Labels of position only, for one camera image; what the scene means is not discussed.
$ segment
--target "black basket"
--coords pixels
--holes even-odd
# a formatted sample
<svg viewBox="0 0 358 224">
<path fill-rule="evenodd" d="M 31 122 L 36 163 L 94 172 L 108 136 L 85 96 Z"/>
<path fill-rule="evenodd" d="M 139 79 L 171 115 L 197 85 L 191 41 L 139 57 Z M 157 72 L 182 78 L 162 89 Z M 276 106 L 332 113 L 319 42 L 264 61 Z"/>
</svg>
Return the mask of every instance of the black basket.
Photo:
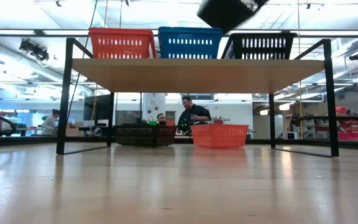
<svg viewBox="0 0 358 224">
<path fill-rule="evenodd" d="M 169 146 L 173 144 L 177 127 L 162 125 L 115 126 L 117 143 L 128 146 Z"/>
<path fill-rule="evenodd" d="M 231 34 L 222 58 L 288 60 L 294 37 L 294 33 Z"/>
<path fill-rule="evenodd" d="M 213 28 L 221 28 L 223 33 L 236 28 L 251 18 L 268 0 L 204 0 L 197 16 Z"/>
</svg>

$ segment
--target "plastic basket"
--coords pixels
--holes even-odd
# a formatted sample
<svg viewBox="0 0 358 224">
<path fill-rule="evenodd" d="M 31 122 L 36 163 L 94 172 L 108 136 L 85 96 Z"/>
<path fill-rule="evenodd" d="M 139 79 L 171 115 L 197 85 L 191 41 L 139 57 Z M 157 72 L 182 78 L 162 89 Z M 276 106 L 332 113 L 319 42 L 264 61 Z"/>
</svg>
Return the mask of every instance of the plastic basket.
<svg viewBox="0 0 358 224">
<path fill-rule="evenodd" d="M 214 28 L 160 27 L 162 58 L 211 59 L 218 55 L 222 30 Z"/>
<path fill-rule="evenodd" d="M 248 125 L 205 124 L 191 126 L 197 146 L 228 148 L 242 147 L 246 143 Z"/>
<path fill-rule="evenodd" d="M 156 58 L 153 32 L 89 28 L 94 58 Z"/>
<path fill-rule="evenodd" d="M 173 144 L 175 126 L 122 125 L 115 126 L 117 143 L 128 146 L 169 146 Z"/>
<path fill-rule="evenodd" d="M 296 34 L 231 34 L 222 58 L 229 59 L 290 59 Z"/>
</svg>

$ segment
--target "monitor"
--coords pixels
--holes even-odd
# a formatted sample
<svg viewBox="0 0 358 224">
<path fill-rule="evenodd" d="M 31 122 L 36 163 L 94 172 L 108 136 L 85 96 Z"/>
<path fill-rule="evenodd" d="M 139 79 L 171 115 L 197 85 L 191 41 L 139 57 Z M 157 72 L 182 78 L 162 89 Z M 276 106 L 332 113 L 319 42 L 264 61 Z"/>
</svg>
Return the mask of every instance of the monitor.
<svg viewBox="0 0 358 224">
<path fill-rule="evenodd" d="M 84 121 L 92 120 L 93 103 L 94 96 L 86 97 L 84 99 Z M 95 108 L 95 113 L 98 113 L 98 120 L 109 119 L 110 94 L 97 96 L 96 106 L 97 108 Z"/>
</svg>

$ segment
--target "white pillar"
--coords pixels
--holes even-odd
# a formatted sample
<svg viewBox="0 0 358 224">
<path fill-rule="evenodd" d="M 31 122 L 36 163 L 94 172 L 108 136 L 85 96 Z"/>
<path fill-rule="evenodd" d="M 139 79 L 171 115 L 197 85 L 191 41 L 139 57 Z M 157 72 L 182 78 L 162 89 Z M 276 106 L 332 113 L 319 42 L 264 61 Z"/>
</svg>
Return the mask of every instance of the white pillar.
<svg viewBox="0 0 358 224">
<path fill-rule="evenodd" d="M 146 121 L 156 121 L 157 115 L 165 115 L 165 93 L 143 93 L 142 118 Z"/>
</svg>

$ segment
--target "dark shirt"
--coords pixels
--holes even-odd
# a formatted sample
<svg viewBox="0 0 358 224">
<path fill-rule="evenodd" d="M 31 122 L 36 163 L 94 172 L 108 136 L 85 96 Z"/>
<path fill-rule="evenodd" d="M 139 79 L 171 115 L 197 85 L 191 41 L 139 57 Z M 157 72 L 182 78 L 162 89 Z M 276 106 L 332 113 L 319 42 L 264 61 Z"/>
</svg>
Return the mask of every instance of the dark shirt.
<svg viewBox="0 0 358 224">
<path fill-rule="evenodd" d="M 182 114 L 179 117 L 179 120 L 185 119 L 186 121 L 191 121 L 191 115 L 197 115 L 197 116 L 206 116 L 208 120 L 211 120 L 211 115 L 207 109 L 205 109 L 203 106 L 198 106 L 193 104 L 190 110 L 185 110 L 182 112 Z"/>
</svg>

